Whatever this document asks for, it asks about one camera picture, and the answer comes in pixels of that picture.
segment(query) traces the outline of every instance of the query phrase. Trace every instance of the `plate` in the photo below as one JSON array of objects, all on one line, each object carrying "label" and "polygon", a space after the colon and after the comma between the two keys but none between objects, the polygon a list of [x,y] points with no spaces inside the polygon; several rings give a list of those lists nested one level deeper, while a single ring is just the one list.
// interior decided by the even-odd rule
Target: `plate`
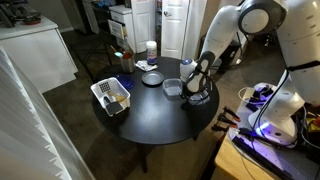
[{"label": "plate", "polygon": [[149,71],[142,75],[142,81],[150,86],[156,86],[162,83],[164,77],[158,71]]}]

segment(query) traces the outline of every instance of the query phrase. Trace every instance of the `cup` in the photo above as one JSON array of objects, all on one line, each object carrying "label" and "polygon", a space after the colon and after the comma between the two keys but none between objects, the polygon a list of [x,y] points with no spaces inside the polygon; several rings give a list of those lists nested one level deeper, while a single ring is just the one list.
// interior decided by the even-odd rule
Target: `cup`
[{"label": "cup", "polygon": [[123,72],[133,73],[135,71],[134,55],[126,56],[126,54],[124,54],[122,58],[120,58],[120,62]]}]

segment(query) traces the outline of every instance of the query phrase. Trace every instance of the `floor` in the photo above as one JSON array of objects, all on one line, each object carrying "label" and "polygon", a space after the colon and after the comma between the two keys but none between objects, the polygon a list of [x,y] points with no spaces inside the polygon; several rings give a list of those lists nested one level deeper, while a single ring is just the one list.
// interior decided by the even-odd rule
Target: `floor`
[{"label": "floor", "polygon": [[[78,33],[62,35],[68,45],[83,41]],[[86,48],[88,44],[86,42],[79,48]],[[135,146],[114,137],[96,119],[90,103],[92,82],[74,52],[70,52],[79,70],[77,79],[44,93],[44,96],[96,179],[200,179],[206,164],[212,161],[210,156],[221,136],[210,129],[215,118],[200,133],[197,141],[190,139],[150,148],[147,156],[149,171],[143,173],[136,159]],[[137,58],[143,59],[145,54],[138,54]],[[283,73],[284,63],[278,45],[266,47],[262,42],[251,41],[243,58],[240,65],[215,76],[220,92],[218,112],[224,106],[237,109],[241,88],[252,87],[259,82],[277,84]],[[114,56],[112,61],[119,63]],[[92,56],[89,62],[89,67],[96,72],[106,65],[108,60],[103,54]]]}]

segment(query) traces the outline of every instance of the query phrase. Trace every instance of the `table leg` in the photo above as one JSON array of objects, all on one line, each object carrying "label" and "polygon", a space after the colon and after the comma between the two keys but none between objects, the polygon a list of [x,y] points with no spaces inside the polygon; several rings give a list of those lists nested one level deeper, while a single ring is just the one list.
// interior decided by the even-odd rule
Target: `table leg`
[{"label": "table leg", "polygon": [[138,151],[138,156],[139,160],[142,166],[142,170],[144,173],[148,172],[148,167],[147,167],[147,159],[146,159],[146,152],[145,152],[145,145],[136,143],[137,146],[137,151]]}]

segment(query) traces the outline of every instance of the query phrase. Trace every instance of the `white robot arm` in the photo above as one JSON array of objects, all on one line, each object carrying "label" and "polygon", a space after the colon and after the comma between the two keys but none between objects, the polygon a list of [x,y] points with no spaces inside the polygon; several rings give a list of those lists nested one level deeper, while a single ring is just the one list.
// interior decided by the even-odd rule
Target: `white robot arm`
[{"label": "white robot arm", "polygon": [[[276,30],[287,70],[269,101],[249,116],[249,123],[258,134],[282,145],[293,145],[297,137],[290,116],[304,101],[320,104],[319,8],[320,2],[315,0],[246,0],[239,7],[223,7],[212,21],[202,49],[202,55],[212,52],[214,60],[202,55],[199,60],[217,62],[238,30],[246,35]],[[201,91],[204,83],[200,76],[203,73],[192,73],[186,81],[190,92]]]}]

